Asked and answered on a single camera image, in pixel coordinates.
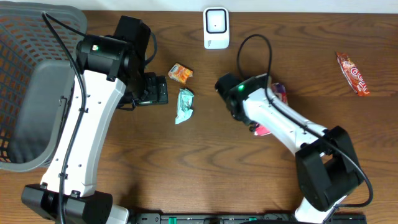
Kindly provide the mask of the purple red snack bag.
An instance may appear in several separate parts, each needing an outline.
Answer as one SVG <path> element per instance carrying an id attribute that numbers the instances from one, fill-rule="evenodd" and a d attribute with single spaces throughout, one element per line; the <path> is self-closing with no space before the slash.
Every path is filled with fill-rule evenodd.
<path id="1" fill-rule="evenodd" d="M 286 105 L 288 104 L 287 92 L 283 84 L 273 83 L 271 85 L 271 90 L 278 97 L 279 100 L 281 100 Z M 261 124 L 256 124 L 252 132 L 255 136 L 266 136 L 271 133 L 265 126 Z"/>

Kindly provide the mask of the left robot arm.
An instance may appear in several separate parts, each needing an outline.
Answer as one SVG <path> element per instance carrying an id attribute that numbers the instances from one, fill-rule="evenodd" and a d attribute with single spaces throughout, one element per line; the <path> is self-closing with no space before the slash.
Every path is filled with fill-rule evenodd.
<path id="1" fill-rule="evenodd" d="M 163 76 L 147 72 L 155 35 L 140 19 L 122 16 L 113 35 L 86 34 L 76 47 L 72 102 L 55 155 L 22 203 L 57 223 L 127 223 L 129 210 L 99 192 L 98 163 L 113 113 L 168 102 Z"/>

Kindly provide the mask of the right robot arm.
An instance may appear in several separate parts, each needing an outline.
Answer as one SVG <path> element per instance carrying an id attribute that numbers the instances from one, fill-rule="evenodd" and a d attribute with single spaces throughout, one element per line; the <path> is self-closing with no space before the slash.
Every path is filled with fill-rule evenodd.
<path id="1" fill-rule="evenodd" d="M 215 89 L 233 118 L 265 126 L 295 156 L 304 198 L 294 217 L 299 222 L 323 223 L 364 181 L 353 143 L 343 128 L 327 129 L 283 103 L 264 86 L 266 77 L 242 82 L 229 73 L 216 82 Z"/>

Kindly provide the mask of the red orange snack bar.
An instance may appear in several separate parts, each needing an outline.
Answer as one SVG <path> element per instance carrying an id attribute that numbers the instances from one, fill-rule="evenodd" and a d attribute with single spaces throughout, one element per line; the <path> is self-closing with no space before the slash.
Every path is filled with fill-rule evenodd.
<path id="1" fill-rule="evenodd" d="M 369 88 L 360 71 L 346 53 L 336 53 L 337 62 L 348 81 L 348 84 L 358 96 L 370 95 Z"/>

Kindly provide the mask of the small orange snack box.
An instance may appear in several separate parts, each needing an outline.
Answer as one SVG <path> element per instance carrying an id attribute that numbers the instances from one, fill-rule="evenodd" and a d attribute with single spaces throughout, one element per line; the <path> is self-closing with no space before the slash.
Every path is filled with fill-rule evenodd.
<path id="1" fill-rule="evenodd" d="M 193 76 L 193 71 L 179 63 L 176 63 L 169 70 L 168 76 L 179 83 L 186 84 L 188 78 Z"/>

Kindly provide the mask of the mint green snack packet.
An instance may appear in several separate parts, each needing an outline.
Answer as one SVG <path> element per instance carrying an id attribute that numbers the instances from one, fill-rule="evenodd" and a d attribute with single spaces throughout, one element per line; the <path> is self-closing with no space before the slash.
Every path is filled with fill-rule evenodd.
<path id="1" fill-rule="evenodd" d="M 177 97 L 177 116 L 175 124 L 180 124 L 188 119 L 193 114 L 192 103 L 194 94 L 188 89 L 180 89 Z"/>

